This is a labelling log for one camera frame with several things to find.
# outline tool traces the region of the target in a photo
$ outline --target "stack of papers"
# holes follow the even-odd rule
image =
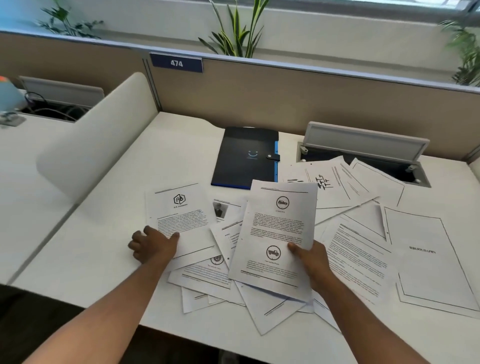
[[[261,335],[296,312],[340,331],[287,248],[310,249],[316,239],[334,274],[372,309],[396,286],[401,302],[480,318],[442,220],[398,208],[403,182],[343,157],[280,164],[278,179],[254,180],[232,201],[208,197],[198,183],[146,193],[147,223],[180,232],[166,271],[185,314],[227,302],[246,306]],[[316,230],[321,222],[326,229]]]

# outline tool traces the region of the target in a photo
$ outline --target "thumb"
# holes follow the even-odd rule
[[[297,256],[301,260],[303,260],[305,253],[307,253],[305,249],[300,248],[298,245],[294,243],[288,243],[287,247],[288,247],[288,250],[290,250],[293,253],[293,255]]]
[[[179,239],[180,239],[180,233],[179,232],[174,232],[172,234],[172,236],[170,237],[170,241],[172,243],[175,243],[175,245],[177,245],[177,243],[179,242]]]

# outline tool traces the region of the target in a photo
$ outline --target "person's left arm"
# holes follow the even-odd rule
[[[118,363],[152,298],[158,280],[177,251],[170,239],[146,226],[128,247],[142,265],[113,291],[62,326],[25,361],[27,364]]]

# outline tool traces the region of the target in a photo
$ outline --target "car logo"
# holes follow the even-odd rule
[[[223,256],[221,255],[214,256],[213,258],[210,259],[210,261],[212,262],[212,264],[219,266],[220,264],[223,263]]]
[[[267,258],[270,260],[277,260],[281,255],[280,248],[276,245],[271,245],[267,248]]]
[[[281,210],[285,210],[289,205],[290,205],[290,201],[286,196],[281,196],[278,199],[276,199],[276,206]]]
[[[187,199],[185,198],[184,194],[178,194],[173,198],[173,202],[177,205],[183,204]]]

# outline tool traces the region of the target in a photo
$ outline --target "forearm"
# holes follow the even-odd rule
[[[359,364],[425,364],[415,350],[385,326],[337,277],[319,292]]]
[[[42,344],[28,364],[118,363],[166,265],[149,260]]]

